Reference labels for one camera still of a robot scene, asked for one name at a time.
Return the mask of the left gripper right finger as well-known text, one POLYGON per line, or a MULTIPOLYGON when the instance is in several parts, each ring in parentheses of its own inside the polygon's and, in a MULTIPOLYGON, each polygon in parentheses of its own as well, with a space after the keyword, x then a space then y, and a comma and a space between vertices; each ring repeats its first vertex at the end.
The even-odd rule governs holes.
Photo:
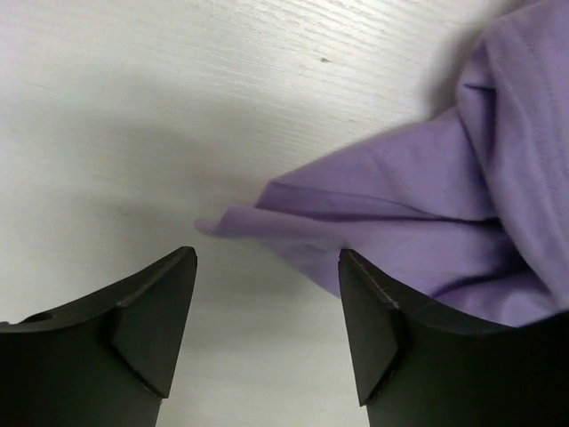
POLYGON ((510 327, 339 259, 359 404, 372 426, 565 426, 568 316, 510 327))

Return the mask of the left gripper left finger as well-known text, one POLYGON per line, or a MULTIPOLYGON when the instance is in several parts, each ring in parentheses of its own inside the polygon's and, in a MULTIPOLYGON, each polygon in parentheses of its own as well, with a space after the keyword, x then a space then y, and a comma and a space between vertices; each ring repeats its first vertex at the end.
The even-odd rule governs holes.
POLYGON ((196 279, 181 247, 112 285, 1 325, 4 426, 153 426, 196 279))

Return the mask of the purple t-shirt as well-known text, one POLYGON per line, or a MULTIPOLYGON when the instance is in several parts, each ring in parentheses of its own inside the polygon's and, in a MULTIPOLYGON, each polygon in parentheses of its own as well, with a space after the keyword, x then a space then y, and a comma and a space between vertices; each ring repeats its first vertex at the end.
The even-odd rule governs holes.
POLYGON ((342 249, 468 314, 522 326, 568 308, 568 4, 495 20, 454 104, 271 180, 197 224, 252 238, 331 294, 342 249))

